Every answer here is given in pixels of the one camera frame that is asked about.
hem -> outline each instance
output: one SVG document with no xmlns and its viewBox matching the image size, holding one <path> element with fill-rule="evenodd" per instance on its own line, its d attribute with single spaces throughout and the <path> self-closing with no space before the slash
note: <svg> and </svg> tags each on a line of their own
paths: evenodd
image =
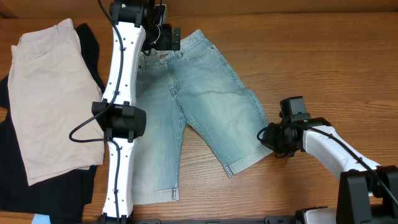
<svg viewBox="0 0 398 224">
<path fill-rule="evenodd" d="M 132 203 L 134 205 L 164 203 L 177 200 L 180 200 L 180 190 L 178 188 L 158 190 L 148 193 L 132 194 Z"/>
<path fill-rule="evenodd" d="M 85 166 L 91 165 L 102 165 L 104 161 L 104 154 L 94 154 L 94 155 L 81 155 L 70 158 L 66 161 L 60 162 L 58 164 L 53 164 L 43 167 L 28 167 L 27 168 L 27 178 L 36 179 L 43 176 L 49 175 L 59 175 L 59 173 L 66 173 L 73 169 L 81 169 Z"/>
<path fill-rule="evenodd" d="M 224 166 L 224 169 L 228 175 L 228 177 L 232 177 L 239 172 L 244 171 L 245 169 L 251 167 L 253 164 L 257 163 L 264 157 L 268 156 L 272 153 L 272 150 L 267 147 L 261 145 L 254 152 L 250 153 L 246 157 L 228 165 Z"/>
</svg>

belt loop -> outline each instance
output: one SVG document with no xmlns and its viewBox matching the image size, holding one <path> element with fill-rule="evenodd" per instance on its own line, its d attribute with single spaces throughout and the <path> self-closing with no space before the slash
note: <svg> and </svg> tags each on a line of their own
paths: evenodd
<svg viewBox="0 0 398 224">
<path fill-rule="evenodd" d="M 58 26 L 57 25 L 54 25 L 54 34 L 55 35 L 57 35 L 57 34 L 59 34 L 59 32 L 58 32 Z"/>
<path fill-rule="evenodd" d="M 141 55 L 141 69 L 145 69 L 145 55 Z"/>
</svg>

waistband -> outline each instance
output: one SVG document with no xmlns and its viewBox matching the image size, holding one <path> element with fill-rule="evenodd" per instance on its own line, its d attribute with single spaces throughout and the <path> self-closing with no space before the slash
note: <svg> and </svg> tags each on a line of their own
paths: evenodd
<svg viewBox="0 0 398 224">
<path fill-rule="evenodd" d="M 65 19 L 64 21 L 60 22 L 57 25 L 54 25 L 53 27 L 44 29 L 44 30 L 39 30 L 35 32 L 29 32 L 24 35 L 19 39 L 19 43 L 22 44 L 23 42 L 29 42 L 33 40 L 38 40 L 43 37 L 46 37 L 48 35 L 55 35 L 61 33 L 65 29 L 73 29 L 73 22 L 71 19 Z"/>
<path fill-rule="evenodd" d="M 181 40 L 180 43 L 180 50 L 174 51 L 174 50 L 154 50 L 152 49 L 150 52 L 150 56 L 145 56 L 142 52 L 140 52 L 139 57 L 139 64 L 142 65 L 145 63 L 147 66 L 151 65 L 158 65 L 161 62 L 164 62 L 166 60 L 170 60 L 178 55 L 181 55 L 181 53 L 184 53 L 185 51 L 189 50 L 193 46 L 195 46 L 199 41 L 202 39 L 206 38 L 206 36 L 203 34 L 201 30 L 196 30 L 193 32 L 191 35 L 188 37 L 184 38 Z"/>
</svg>

wood grain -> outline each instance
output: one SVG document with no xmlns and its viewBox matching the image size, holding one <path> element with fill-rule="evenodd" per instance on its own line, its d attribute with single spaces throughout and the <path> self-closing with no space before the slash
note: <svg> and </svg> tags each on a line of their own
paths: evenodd
<svg viewBox="0 0 398 224">
<path fill-rule="evenodd" d="M 95 0 L 0 0 L 0 12 L 18 18 L 103 17 Z M 106 9 L 113 0 L 102 0 Z M 281 12 L 391 12 L 396 0 L 164 0 L 170 16 Z"/>
<path fill-rule="evenodd" d="M 313 117 L 323 116 L 341 137 L 382 165 L 398 165 L 398 13 L 263 14 L 171 17 L 187 36 L 201 29 L 254 90 L 269 121 L 278 122 L 279 101 L 302 95 Z M 1 20 L 0 78 L 11 66 L 10 45 L 60 19 Z M 111 60 L 111 26 L 87 22 L 101 47 L 105 82 Z M 101 214 L 108 155 L 98 168 L 93 203 L 84 221 Z M 308 154 L 268 156 L 232 178 L 202 138 L 187 127 L 181 155 L 180 200 L 134 207 L 136 218 L 262 218 L 296 209 L 336 206 L 338 183 Z M 0 223 L 25 223 L 25 214 L 0 213 Z"/>
</svg>

front pocket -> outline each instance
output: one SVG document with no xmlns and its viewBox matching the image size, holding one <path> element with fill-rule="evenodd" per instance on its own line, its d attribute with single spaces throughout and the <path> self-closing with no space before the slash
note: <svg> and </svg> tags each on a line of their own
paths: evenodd
<svg viewBox="0 0 398 224">
<path fill-rule="evenodd" d="M 212 49 L 213 45 L 206 38 L 203 38 L 197 44 L 182 52 L 181 54 L 187 59 L 196 59 L 204 56 Z"/>
<path fill-rule="evenodd" d="M 32 42 L 24 42 L 18 49 L 18 56 L 25 60 L 38 58 L 52 50 L 53 47 L 54 40 L 51 36 Z"/>
</svg>

